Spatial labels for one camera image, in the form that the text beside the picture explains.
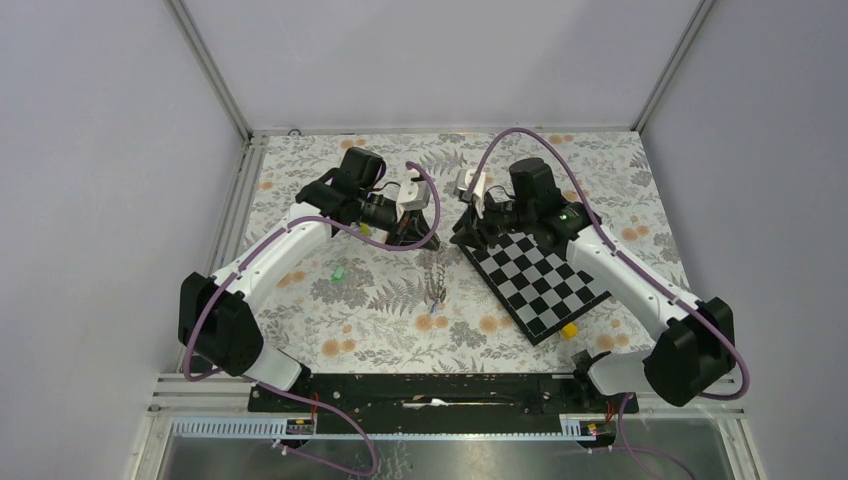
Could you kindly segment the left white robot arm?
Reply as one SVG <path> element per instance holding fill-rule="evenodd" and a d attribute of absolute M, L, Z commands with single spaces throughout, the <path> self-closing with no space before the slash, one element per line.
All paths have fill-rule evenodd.
<path fill-rule="evenodd" d="M 301 260 L 339 233 L 390 252 L 437 249 L 439 221 L 424 216 L 426 207 L 441 206 L 437 188 L 420 165 L 408 162 L 405 168 L 396 197 L 388 198 L 377 187 L 386 161 L 351 147 L 339 166 L 305 185 L 284 217 L 243 254 L 208 276 L 188 275 L 180 287 L 178 323 L 185 378 L 205 379 L 191 371 L 191 359 L 199 355 L 214 373 L 272 388 L 285 410 L 304 407 L 311 387 L 302 377 L 309 369 L 266 342 L 258 309 Z"/>

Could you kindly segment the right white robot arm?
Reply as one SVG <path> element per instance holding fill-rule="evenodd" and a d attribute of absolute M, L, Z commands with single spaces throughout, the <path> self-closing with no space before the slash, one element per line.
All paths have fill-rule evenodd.
<path fill-rule="evenodd" d="M 634 258 L 581 202 L 566 200 L 539 158 L 511 165 L 512 194 L 498 201 L 482 175 L 457 175 L 466 209 L 452 242 L 467 256 L 532 344 L 607 298 L 620 302 L 654 344 L 626 354 L 583 355 L 575 402 L 597 412 L 613 395 L 650 390 L 681 407 L 704 396 L 736 364 L 733 314 L 703 301 Z"/>

